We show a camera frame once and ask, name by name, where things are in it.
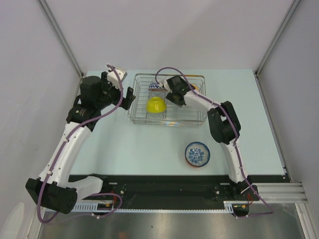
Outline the blue white floral bowl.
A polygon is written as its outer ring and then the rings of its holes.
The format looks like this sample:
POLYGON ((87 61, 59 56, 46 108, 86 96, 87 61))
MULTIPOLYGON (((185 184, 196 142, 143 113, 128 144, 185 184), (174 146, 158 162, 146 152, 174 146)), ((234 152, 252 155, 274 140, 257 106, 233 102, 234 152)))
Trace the blue white floral bowl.
POLYGON ((199 165, 210 161, 210 150, 202 142, 190 143, 184 151, 186 161, 199 165))

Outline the yellow green bowl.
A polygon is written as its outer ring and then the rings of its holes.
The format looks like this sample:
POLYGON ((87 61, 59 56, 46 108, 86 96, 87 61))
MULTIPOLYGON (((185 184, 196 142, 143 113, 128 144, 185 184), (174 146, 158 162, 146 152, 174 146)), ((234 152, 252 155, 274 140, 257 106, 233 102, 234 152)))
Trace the yellow green bowl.
POLYGON ((161 97, 152 97, 147 101, 146 110, 148 113, 158 114, 166 110, 165 100, 161 97))

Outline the red patterned blue zigzag bowl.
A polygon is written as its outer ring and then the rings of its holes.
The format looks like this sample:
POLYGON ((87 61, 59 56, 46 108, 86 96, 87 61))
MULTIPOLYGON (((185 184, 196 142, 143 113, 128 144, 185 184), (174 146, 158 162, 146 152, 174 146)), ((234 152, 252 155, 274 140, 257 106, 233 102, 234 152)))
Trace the red patterned blue zigzag bowl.
POLYGON ((149 84, 148 90, 151 92, 165 92, 166 91, 166 89, 163 86, 161 86, 161 84, 158 82, 151 82, 149 84))

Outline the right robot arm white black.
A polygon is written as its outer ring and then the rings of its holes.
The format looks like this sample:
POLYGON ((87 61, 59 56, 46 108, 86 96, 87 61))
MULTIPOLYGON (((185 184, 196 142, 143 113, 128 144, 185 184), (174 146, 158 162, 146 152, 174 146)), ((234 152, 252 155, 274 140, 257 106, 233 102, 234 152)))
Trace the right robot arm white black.
POLYGON ((162 87, 168 91, 166 98, 175 105, 193 107, 206 114, 209 132, 225 154, 228 176, 233 182, 230 195, 236 200, 243 199, 251 182, 239 148, 241 125, 231 102, 217 103, 207 98, 181 76, 165 79, 162 87))

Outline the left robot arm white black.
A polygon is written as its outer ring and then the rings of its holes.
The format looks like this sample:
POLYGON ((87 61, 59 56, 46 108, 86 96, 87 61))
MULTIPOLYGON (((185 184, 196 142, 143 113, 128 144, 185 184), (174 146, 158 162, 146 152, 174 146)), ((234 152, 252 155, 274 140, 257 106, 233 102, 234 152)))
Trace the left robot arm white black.
POLYGON ((109 105, 128 110, 135 99, 133 88, 123 92, 127 72, 121 68, 102 72, 101 76, 85 77, 80 84, 80 95, 69 111, 62 138, 46 167, 36 179, 29 178, 25 188, 38 208, 68 214, 78 200, 91 195, 99 199, 109 196, 106 176, 90 174, 69 182, 74 162, 86 139, 109 105))

